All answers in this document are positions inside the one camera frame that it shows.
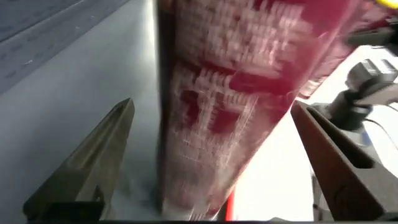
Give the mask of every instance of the machine part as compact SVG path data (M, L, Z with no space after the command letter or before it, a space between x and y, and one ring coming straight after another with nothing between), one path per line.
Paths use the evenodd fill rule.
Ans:
M118 103L26 201L28 221L111 218L111 198L133 117L131 99Z
M328 119L330 121L330 114L328 112L328 107L329 105L326 103L315 103L312 105L312 107L317 110L324 118ZM341 124L343 124L344 117L339 121ZM345 134L348 138L350 138L360 149L362 149L363 152L365 152L368 156L372 157L375 161L378 161L381 163L381 160L377 154L376 149L373 146L373 143L370 141L368 133L366 132L362 121L361 122L352 122L352 121L347 121L351 122L351 125L355 125L356 129L352 129L351 131L344 130L340 128L340 131Z
M357 32L349 36L346 43L351 46L386 45L394 33L395 30L390 27Z
M393 174L313 107L296 101L291 114L336 221L398 220Z
M339 93L335 100L325 107L325 115L337 128L345 131L360 129L362 122L372 112L372 106L356 106L355 93L346 90Z
M389 61L366 59L349 71L346 84L363 98L391 85L397 77L398 71Z
M356 105L389 105L398 102L398 85L391 84L361 100L355 101Z

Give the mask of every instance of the white surface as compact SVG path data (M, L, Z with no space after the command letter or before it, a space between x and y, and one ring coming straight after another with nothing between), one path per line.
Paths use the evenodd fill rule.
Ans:
M337 94L347 89L349 70L366 58L398 61L383 49L362 46L348 57L315 92L308 104L331 103ZM375 106L369 119L380 123L398 142L398 112ZM385 132L375 124L365 123L374 147L383 163L398 176L398 150ZM235 188L234 220L313 221L312 168L300 136L288 112L254 156Z

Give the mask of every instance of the gray surface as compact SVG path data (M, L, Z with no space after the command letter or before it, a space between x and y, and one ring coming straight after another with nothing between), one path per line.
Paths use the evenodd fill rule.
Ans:
M0 1L0 41L46 19L80 0Z
M24 223L22 204L119 101L136 106L117 219L156 216L159 129L153 5L132 0L0 95L0 223Z
M7 4L0 1L0 15L1 11L12 8L11 6L15 4L19 6L13 11L14 14L8 12L0 16L5 17L4 21L0 21L0 38L2 24L7 24L8 21L24 19L24 16L31 18L36 12L41 12L40 15L45 12L50 13L54 9L48 10L49 12L45 10L49 4L57 6L56 9L64 7L60 12L0 42L0 94L31 74L127 2L127 0L79 0L78 3L70 6L71 0L51 1L53 0L39 0L34 4L26 0L12 1Z

